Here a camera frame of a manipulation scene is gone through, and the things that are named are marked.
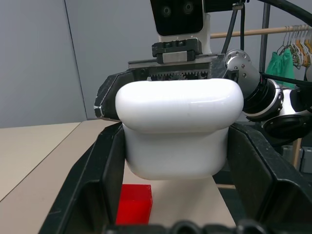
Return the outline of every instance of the black plastic frame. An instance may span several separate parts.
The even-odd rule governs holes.
[[[105,128],[72,167],[40,233],[102,233],[113,225],[125,156],[121,123]],[[248,218],[262,224],[312,223],[312,188],[260,132],[232,125],[228,163]]]

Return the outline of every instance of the camera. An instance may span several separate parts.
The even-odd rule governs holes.
[[[204,26],[202,0],[151,0],[160,36],[198,33]]]

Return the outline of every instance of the table surface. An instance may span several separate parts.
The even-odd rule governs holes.
[[[98,134],[111,124],[114,122],[91,120],[80,124],[0,129],[0,139],[6,140],[0,156],[0,162],[6,163],[6,166],[0,165],[0,169],[4,169],[0,179],[6,187],[1,192],[6,196],[0,202],[1,233],[37,233],[71,167]],[[123,183],[151,184],[150,223],[171,226],[188,219],[200,226],[209,223],[235,225],[212,177],[149,181],[134,175],[126,165]]]
[[[0,201],[79,123],[0,129]]]

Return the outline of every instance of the green cloth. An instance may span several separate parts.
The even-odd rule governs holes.
[[[290,49],[286,49],[281,55],[273,52],[266,73],[269,75],[294,79],[293,56]],[[294,89],[294,84],[281,81],[277,81],[276,83]]]

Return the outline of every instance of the red block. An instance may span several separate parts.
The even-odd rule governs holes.
[[[148,224],[152,189],[146,184],[123,184],[116,218],[117,225]]]

